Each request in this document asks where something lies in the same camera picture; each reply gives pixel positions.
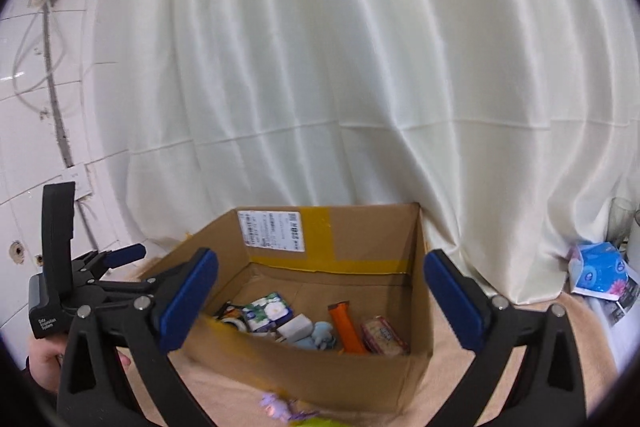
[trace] human hand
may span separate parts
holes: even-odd
[[[63,333],[52,335],[44,339],[30,338],[29,341],[29,372],[31,378],[43,389],[57,393],[60,386],[60,357],[66,349],[67,337]],[[121,352],[120,363],[126,369],[131,364],[129,357]]]

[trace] purple toy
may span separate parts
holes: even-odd
[[[318,415],[317,412],[291,412],[291,402],[281,399],[275,393],[266,393],[263,395],[260,405],[264,407],[267,415],[274,420],[280,420],[283,423],[292,421],[303,421]]]

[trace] paper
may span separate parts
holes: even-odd
[[[628,281],[625,292],[617,302],[587,298],[587,303],[595,313],[607,336],[609,347],[619,371],[627,364],[640,346],[640,276],[631,267],[626,266]]]
[[[74,165],[62,171],[62,180],[65,182],[76,183],[76,193],[74,201],[81,200],[82,198],[91,195],[92,188],[89,182],[89,176],[86,172],[86,167],[83,163]]]
[[[305,251],[299,212],[239,210],[238,219],[248,247]]]

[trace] yellow packing tape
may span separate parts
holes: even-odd
[[[306,259],[282,259],[265,255],[252,255],[252,263],[308,272],[344,273],[355,275],[387,275],[407,273],[409,262],[337,260],[334,251],[334,235],[331,231],[329,209],[325,206],[300,208],[305,239]]]

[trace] cardboard box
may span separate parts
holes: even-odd
[[[238,208],[145,277],[188,260],[199,247],[216,252],[220,269],[184,344],[188,356],[226,377],[329,409],[401,412],[409,405],[433,352],[418,204]],[[246,304],[273,291],[313,321],[330,322],[327,306],[345,300],[358,329],[383,315],[411,354],[307,351],[206,317],[227,300]]]

